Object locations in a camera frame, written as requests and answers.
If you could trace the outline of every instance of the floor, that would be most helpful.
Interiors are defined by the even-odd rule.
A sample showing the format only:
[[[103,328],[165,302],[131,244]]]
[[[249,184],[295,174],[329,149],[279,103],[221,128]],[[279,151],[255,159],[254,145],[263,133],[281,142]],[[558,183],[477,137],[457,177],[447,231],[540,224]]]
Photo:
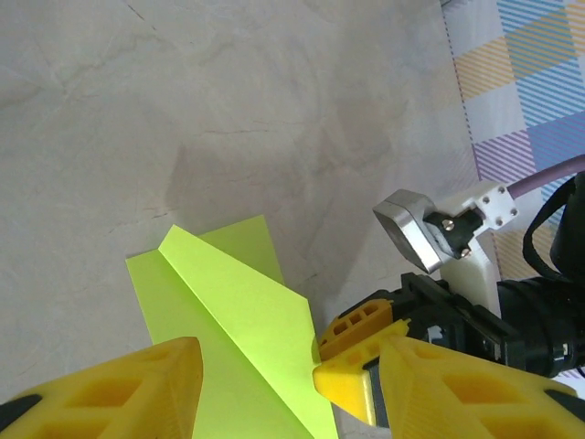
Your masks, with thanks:
[[[128,1],[0,1],[0,400],[149,344],[173,223],[264,214],[320,332],[412,269],[374,205],[477,180],[439,0]]]

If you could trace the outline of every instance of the purple cable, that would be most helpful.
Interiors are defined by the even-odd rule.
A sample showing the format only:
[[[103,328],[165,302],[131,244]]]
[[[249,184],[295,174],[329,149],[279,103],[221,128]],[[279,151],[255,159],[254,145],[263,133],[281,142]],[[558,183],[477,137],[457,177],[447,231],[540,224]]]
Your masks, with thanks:
[[[531,176],[522,178],[508,186],[508,191],[512,198],[516,199],[522,197],[531,190],[543,187],[559,178],[570,176],[571,174],[577,174],[582,171],[585,171],[585,154],[577,155],[576,157],[559,163],[558,165],[551,166],[547,169],[536,172]]]

